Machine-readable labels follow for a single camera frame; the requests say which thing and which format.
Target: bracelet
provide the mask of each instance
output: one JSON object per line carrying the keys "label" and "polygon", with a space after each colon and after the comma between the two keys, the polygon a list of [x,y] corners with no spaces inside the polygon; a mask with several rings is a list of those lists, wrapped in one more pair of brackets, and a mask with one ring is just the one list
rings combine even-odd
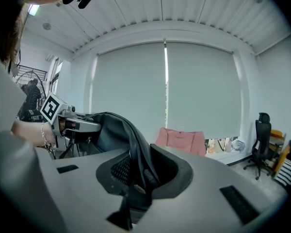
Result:
{"label": "bracelet", "polygon": [[44,139],[44,145],[45,145],[45,147],[46,147],[48,150],[50,150],[50,147],[52,147],[52,145],[47,141],[47,138],[46,138],[45,133],[44,133],[44,131],[43,131],[43,125],[44,125],[44,124],[45,124],[44,122],[41,124],[41,133],[42,133],[42,137],[43,137],[43,139]]}

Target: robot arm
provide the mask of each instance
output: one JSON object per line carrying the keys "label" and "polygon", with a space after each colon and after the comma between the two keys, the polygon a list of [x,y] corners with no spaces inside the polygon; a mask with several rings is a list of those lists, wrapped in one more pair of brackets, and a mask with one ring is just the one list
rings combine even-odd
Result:
{"label": "robot arm", "polygon": [[[99,132],[101,129],[100,124],[87,121],[87,116],[77,114],[74,106],[68,105],[52,93],[47,97],[40,112],[51,124],[55,136],[56,146],[52,150],[67,150],[69,145],[72,146],[76,143],[76,133],[93,133]],[[63,118],[65,119],[65,130],[61,132],[59,123]]]}

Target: pink cloth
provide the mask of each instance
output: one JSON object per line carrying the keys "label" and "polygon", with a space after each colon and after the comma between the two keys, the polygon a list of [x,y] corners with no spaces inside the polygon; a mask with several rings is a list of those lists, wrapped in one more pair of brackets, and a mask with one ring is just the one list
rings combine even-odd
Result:
{"label": "pink cloth", "polygon": [[200,156],[205,156],[206,154],[203,132],[179,132],[161,128],[155,144],[180,149]]}

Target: black office chair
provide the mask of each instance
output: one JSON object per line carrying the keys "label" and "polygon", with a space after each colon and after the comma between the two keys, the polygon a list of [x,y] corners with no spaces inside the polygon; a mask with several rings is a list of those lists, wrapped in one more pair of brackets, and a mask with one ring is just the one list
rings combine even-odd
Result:
{"label": "black office chair", "polygon": [[[259,113],[259,119],[256,120],[256,132],[257,140],[252,147],[252,157],[249,160],[254,162],[254,164],[246,165],[243,169],[246,170],[249,166],[257,166],[259,170],[259,175],[256,180],[260,178],[261,168],[268,171],[267,176],[271,174],[271,170],[268,167],[266,160],[272,160],[278,155],[269,146],[270,135],[272,130],[272,125],[270,124],[270,116],[267,113]],[[259,141],[259,148],[256,149],[256,145]]]}

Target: black slot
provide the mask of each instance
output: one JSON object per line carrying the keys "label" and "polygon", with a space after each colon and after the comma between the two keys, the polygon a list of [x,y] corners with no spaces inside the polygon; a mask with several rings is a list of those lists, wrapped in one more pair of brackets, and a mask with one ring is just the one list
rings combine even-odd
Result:
{"label": "black slot", "polygon": [[69,166],[63,166],[63,167],[58,167],[57,171],[59,173],[66,173],[72,170],[78,169],[78,167],[76,165],[69,165]]}
{"label": "black slot", "polygon": [[259,215],[258,212],[243,197],[243,195],[241,195],[240,192],[232,185],[220,188],[220,191],[228,203],[232,206],[243,224],[249,223]]}

